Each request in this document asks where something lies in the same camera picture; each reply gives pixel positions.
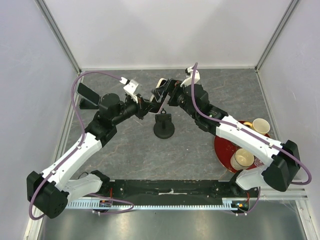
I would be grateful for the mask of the black phone pink case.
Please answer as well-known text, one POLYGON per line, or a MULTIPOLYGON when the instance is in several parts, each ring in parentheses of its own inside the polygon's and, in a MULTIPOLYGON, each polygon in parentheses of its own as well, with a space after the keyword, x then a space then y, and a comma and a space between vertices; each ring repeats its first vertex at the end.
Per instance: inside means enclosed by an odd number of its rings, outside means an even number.
POLYGON ((166 97, 164 96, 164 89, 167 81, 168 80, 165 78, 160 78, 155 89, 151 91, 151 97, 149 101, 154 104, 151 110, 151 112, 154 114, 158 114, 160 112, 165 101, 166 97))

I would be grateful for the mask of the black round base mount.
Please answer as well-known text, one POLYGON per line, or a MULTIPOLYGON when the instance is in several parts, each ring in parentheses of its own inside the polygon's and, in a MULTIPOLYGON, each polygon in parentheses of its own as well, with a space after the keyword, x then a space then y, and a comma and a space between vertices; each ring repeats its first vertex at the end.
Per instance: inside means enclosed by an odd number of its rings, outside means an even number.
POLYGON ((160 139, 169 139, 175 133, 175 126, 172 123, 172 114, 167 113, 163 108, 160 113, 155 115, 153 132, 160 139))

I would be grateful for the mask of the black phone clear case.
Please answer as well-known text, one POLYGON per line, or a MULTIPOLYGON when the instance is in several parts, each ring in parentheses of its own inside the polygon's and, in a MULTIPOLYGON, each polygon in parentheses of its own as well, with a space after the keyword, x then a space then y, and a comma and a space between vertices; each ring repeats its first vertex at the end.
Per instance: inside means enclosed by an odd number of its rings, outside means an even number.
POLYGON ((100 103, 100 95, 87 87, 82 82, 78 84, 77 93, 94 106, 98 106, 100 103))

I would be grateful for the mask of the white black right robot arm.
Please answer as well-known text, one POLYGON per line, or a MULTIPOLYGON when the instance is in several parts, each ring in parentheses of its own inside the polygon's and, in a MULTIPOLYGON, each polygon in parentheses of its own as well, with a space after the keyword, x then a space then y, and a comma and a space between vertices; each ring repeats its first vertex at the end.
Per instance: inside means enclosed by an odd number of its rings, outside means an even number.
POLYGON ((265 186, 285 192, 293 182, 300 169, 292 159, 300 157, 295 142, 287 140, 282 143, 244 126, 227 112, 210 104, 209 95, 200 84, 181 86, 180 81, 169 79, 153 89, 152 94, 159 102, 169 96, 168 104, 182 108, 200 129, 248 150, 263 162, 260 167, 236 173, 234 181, 229 184, 233 196, 240 197, 247 190, 265 186))

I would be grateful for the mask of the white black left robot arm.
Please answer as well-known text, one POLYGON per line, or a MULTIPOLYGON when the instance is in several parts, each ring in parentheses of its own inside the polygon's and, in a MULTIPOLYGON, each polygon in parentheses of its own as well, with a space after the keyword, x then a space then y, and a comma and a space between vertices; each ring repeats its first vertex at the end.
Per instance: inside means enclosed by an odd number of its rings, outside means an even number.
POLYGON ((83 127, 76 143, 62 157, 42 172, 32 171, 26 178, 29 216, 32 220, 42 217, 54 219, 67 204, 89 194, 106 196, 110 185, 107 176, 93 171, 88 176, 71 180, 73 174, 96 152, 101 150, 117 133, 117 125, 136 116, 143 118, 148 113, 158 113, 165 97, 153 95, 147 100, 141 95, 126 94, 125 101, 115 93, 99 96, 96 93, 83 95, 81 109, 96 110, 93 120, 83 127), (42 216, 33 215, 33 207, 42 216))

